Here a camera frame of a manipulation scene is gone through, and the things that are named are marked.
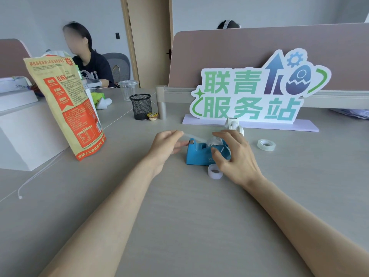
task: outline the sign base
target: sign base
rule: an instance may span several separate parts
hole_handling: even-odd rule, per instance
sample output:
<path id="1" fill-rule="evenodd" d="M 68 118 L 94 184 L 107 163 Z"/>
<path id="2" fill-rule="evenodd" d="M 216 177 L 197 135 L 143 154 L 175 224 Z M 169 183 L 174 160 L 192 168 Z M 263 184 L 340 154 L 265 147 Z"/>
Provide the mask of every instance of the sign base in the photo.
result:
<path id="1" fill-rule="evenodd" d="M 197 118 L 191 114 L 184 116 L 182 124 L 192 125 L 213 125 L 224 126 L 225 120 L 215 120 L 209 118 Z M 239 124 L 244 128 L 260 128 L 260 129 L 276 129 L 276 130 L 293 130 L 293 131 L 309 131 L 319 132 L 317 128 L 310 120 L 295 120 L 294 123 L 264 123 L 257 121 L 239 121 Z"/>

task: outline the snack bag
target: snack bag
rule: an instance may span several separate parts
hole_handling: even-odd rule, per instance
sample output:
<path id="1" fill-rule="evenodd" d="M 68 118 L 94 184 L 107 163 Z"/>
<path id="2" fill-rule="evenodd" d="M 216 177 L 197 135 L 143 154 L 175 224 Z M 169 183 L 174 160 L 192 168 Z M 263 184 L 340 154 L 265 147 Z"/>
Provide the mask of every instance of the snack bag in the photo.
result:
<path id="1" fill-rule="evenodd" d="M 47 55 L 24 61 L 76 158 L 96 153 L 106 137 L 72 58 Z"/>

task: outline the black mesh pen holder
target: black mesh pen holder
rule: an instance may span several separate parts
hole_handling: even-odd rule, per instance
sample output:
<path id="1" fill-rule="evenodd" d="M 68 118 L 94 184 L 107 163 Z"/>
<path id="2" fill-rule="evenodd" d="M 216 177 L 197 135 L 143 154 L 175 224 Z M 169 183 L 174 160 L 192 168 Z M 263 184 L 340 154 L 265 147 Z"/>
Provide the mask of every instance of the black mesh pen holder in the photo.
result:
<path id="1" fill-rule="evenodd" d="M 148 113 L 152 112 L 151 109 L 151 95 L 150 94 L 135 94 L 131 95 L 130 99 L 133 106 L 133 115 L 135 120 L 148 120 Z"/>

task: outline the black t-shirt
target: black t-shirt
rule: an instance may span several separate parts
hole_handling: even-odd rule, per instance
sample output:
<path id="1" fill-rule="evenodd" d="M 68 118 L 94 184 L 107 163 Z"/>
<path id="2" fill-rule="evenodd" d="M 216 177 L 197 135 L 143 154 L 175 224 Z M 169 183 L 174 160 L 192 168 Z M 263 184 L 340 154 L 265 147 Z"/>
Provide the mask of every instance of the black t-shirt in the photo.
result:
<path id="1" fill-rule="evenodd" d="M 82 59 L 78 55 L 73 57 L 73 61 L 76 63 L 80 71 L 85 70 L 90 72 L 94 75 L 95 79 L 108 80 L 110 88 L 114 86 L 113 74 L 111 72 L 109 62 L 103 55 L 96 51 L 91 51 L 91 59 L 86 66 L 83 65 Z"/>

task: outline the gray desk surface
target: gray desk surface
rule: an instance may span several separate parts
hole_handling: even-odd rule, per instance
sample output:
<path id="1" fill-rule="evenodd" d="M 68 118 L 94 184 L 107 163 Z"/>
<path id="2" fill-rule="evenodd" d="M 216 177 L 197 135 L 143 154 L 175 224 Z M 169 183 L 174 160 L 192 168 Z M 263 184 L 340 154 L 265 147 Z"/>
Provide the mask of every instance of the gray desk surface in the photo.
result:
<path id="1" fill-rule="evenodd" d="M 0 202 L 0 276 L 37 276 L 157 132 L 179 129 L 206 139 L 220 130 L 181 124 L 188 104 L 169 103 L 167 120 L 135 121 L 118 90 L 104 92 L 113 99 L 99 111 L 104 147 L 82 162 L 67 149 L 21 189 L 22 200 L 15 192 Z M 302 108 L 298 118 L 320 132 L 245 129 L 262 172 L 369 250 L 369 122 L 316 108 Z M 276 150 L 259 150 L 258 139 L 273 140 Z M 45 165 L 0 169 L 0 200 Z M 116 276 L 312 276 L 255 200 L 226 177 L 211 180 L 206 169 L 186 165 L 185 151 L 171 156 L 149 187 Z"/>

